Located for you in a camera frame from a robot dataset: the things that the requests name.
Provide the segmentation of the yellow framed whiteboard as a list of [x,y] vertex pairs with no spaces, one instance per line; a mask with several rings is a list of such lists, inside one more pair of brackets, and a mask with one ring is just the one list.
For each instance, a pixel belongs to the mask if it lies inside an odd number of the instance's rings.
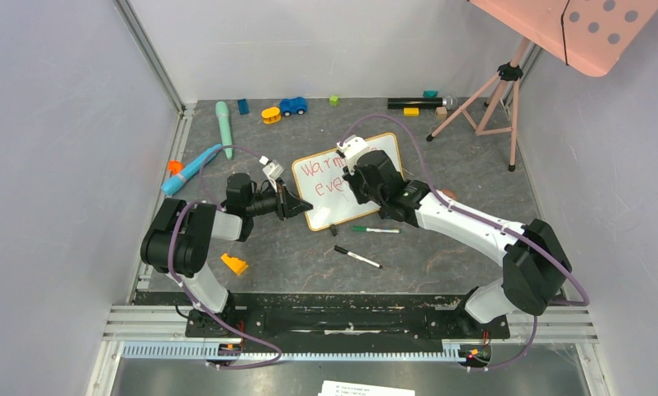
[[300,198],[313,205],[312,210],[305,212],[309,230],[320,231],[379,210],[373,202],[357,203],[343,179],[345,166],[335,149],[299,158],[291,165]]

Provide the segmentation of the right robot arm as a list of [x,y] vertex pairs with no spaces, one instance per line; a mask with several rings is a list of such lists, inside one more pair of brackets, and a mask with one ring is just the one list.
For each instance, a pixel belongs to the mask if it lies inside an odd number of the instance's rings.
[[382,150],[337,153],[357,203],[375,203],[382,217],[453,238],[501,267],[498,280],[476,287],[460,303],[455,324],[461,334],[475,337],[515,310],[540,316],[553,304],[571,268],[547,223],[506,222],[458,204],[425,182],[404,179]]

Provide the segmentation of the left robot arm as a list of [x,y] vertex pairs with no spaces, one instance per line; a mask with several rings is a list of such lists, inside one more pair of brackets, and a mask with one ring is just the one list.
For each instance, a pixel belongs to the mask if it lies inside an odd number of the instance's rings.
[[206,264],[211,241],[244,242],[258,216],[274,214],[284,220],[314,208],[282,179],[259,190],[246,173],[228,177],[225,194],[222,211],[210,203],[165,199],[140,245],[142,262],[188,290],[195,309],[208,308],[206,325],[222,337],[237,328],[238,314],[226,307],[230,292]]

